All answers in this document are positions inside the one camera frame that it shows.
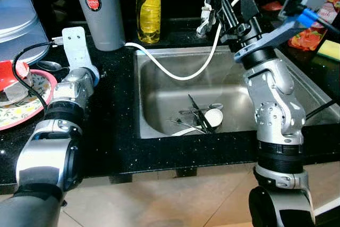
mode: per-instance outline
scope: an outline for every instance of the yellow dish soap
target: yellow dish soap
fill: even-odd
[[[160,0],[137,0],[138,38],[144,43],[159,41],[160,34]]]

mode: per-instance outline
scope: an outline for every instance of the yellow sponge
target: yellow sponge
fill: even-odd
[[[318,54],[331,58],[332,60],[340,61],[340,44],[325,40],[318,50]]]

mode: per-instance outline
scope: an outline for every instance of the floral plate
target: floral plate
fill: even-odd
[[[52,98],[52,91],[57,84],[50,73],[42,70],[31,70],[33,89],[39,92],[48,104]],[[11,105],[0,107],[0,130],[16,126],[32,118],[43,110],[40,100],[30,93],[24,99]]]

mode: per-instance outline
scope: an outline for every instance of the black countertop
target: black countertop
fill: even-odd
[[[210,46],[212,39],[198,39],[197,19],[168,21],[162,39],[152,48]],[[133,26],[126,31],[126,41],[136,41]],[[84,124],[84,175],[101,176],[155,170],[181,169],[256,161],[256,132],[231,132],[199,136],[140,139],[135,102],[135,49],[123,47],[114,52],[95,49],[87,33],[93,63],[106,76],[90,98]],[[283,47],[282,51],[330,96],[339,97],[339,63],[323,59],[315,62],[315,53]],[[63,47],[52,48],[46,60],[67,65]],[[66,73],[60,73],[60,80]],[[0,132],[0,193],[15,184],[15,165],[19,153],[38,121],[40,113],[29,121]],[[331,162],[340,159],[338,124],[304,127],[305,163]]]

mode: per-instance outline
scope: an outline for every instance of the stainless steel sink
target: stainless steel sink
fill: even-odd
[[[194,47],[154,49],[150,52],[173,74],[187,76],[203,65],[210,50],[211,47]],[[295,82],[296,97],[306,113],[330,101],[330,98],[280,51],[276,50],[276,54],[287,64]],[[178,113],[179,110],[191,107],[188,94],[201,107],[212,103],[224,105],[223,122],[217,132],[256,129],[252,101],[242,77],[245,70],[242,65],[234,62],[233,53],[227,46],[217,47],[208,67],[198,77],[189,81],[177,81],[168,77],[141,51],[136,51],[135,55],[140,138],[168,137],[185,129],[185,126],[169,120],[180,118],[187,123],[193,121],[193,115]],[[333,105],[309,119],[306,125],[339,121],[340,107]]]

